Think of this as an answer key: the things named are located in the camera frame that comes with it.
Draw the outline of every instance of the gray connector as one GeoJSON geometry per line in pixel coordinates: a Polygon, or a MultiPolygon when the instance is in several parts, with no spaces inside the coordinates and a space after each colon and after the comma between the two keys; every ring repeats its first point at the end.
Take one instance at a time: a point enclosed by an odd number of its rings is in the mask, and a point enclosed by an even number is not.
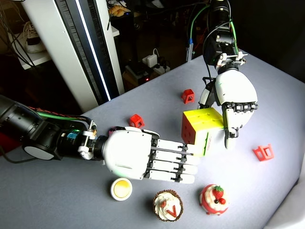
{"type": "Polygon", "coordinates": [[[192,60],[193,55],[193,46],[194,44],[190,44],[190,46],[186,49],[186,62],[190,62],[192,60]]]}

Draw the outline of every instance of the brown cupcake wrapper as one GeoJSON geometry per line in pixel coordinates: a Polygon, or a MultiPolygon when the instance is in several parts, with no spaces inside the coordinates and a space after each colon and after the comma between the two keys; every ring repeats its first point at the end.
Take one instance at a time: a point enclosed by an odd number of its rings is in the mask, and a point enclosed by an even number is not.
{"type": "Polygon", "coordinates": [[[180,216],[181,216],[182,213],[183,213],[183,203],[182,203],[182,201],[181,201],[181,198],[180,198],[180,196],[179,196],[174,190],[171,190],[171,189],[163,190],[163,191],[158,192],[158,193],[155,195],[155,197],[153,198],[152,206],[153,206],[153,211],[154,211],[155,215],[158,217],[159,220],[164,221],[164,222],[175,222],[175,221],[177,221],[177,220],[180,218],[180,216]],[[181,211],[180,211],[179,216],[177,216],[175,220],[164,220],[164,219],[161,219],[160,216],[159,216],[159,214],[157,214],[157,213],[155,212],[155,210],[154,210],[154,207],[155,207],[154,201],[156,200],[156,198],[158,197],[158,195],[161,194],[161,193],[163,193],[163,192],[169,192],[169,193],[171,193],[174,197],[177,197],[177,198],[179,199],[179,201],[180,201],[181,211]]]}

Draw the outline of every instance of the cupcake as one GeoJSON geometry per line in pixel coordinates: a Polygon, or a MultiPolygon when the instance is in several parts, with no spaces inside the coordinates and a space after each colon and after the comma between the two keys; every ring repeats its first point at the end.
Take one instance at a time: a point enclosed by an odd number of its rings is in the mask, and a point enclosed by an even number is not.
{"type": "Polygon", "coordinates": [[[219,216],[228,209],[229,205],[226,193],[217,185],[206,186],[199,196],[199,201],[208,215],[214,214],[219,216]]]}
{"type": "Polygon", "coordinates": [[[183,204],[175,191],[163,190],[154,197],[153,209],[160,220],[173,222],[182,215],[183,204]]]}

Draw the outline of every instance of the whipped cream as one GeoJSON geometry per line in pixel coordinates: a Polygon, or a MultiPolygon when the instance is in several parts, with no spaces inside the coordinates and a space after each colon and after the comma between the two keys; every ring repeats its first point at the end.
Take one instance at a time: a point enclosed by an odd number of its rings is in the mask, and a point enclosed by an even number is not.
{"type": "Polygon", "coordinates": [[[175,197],[173,194],[169,192],[160,193],[154,201],[154,211],[159,217],[163,220],[175,220],[171,213],[174,213],[173,207],[175,206],[176,216],[180,215],[181,212],[181,205],[180,200],[175,197]]]}
{"type": "Polygon", "coordinates": [[[216,200],[214,194],[213,194],[213,189],[216,185],[211,185],[210,187],[208,187],[208,189],[205,191],[204,193],[204,198],[206,203],[208,204],[208,206],[212,209],[214,209],[215,211],[224,211],[229,207],[229,201],[227,199],[226,196],[226,192],[224,191],[224,195],[222,198],[225,199],[225,204],[215,204],[214,200],[216,200]]]}

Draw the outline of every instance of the green cable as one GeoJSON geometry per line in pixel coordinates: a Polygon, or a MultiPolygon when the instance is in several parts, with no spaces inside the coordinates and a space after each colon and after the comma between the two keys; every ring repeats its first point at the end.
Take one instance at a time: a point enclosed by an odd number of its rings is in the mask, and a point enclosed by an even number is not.
{"type": "Polygon", "coordinates": [[[234,28],[233,21],[230,22],[230,25],[231,25],[231,27],[232,27],[233,36],[234,36],[235,51],[236,51],[236,54],[238,55],[238,47],[237,47],[237,41],[236,41],[236,33],[235,33],[235,28],[234,28]]]}
{"type": "Polygon", "coordinates": [[[210,5],[206,5],[205,7],[203,7],[197,14],[196,16],[193,18],[192,20],[192,24],[191,24],[191,33],[190,33],[190,44],[193,43],[193,39],[192,39],[192,34],[193,34],[193,26],[195,23],[196,18],[199,16],[199,14],[201,14],[202,11],[204,11],[205,9],[209,8],[210,5]]]}
{"type": "Polygon", "coordinates": [[[61,116],[46,114],[46,113],[42,113],[42,112],[37,112],[37,113],[40,116],[46,117],[46,118],[54,118],[54,119],[61,119],[61,120],[79,120],[78,118],[61,117],[61,116]]]}

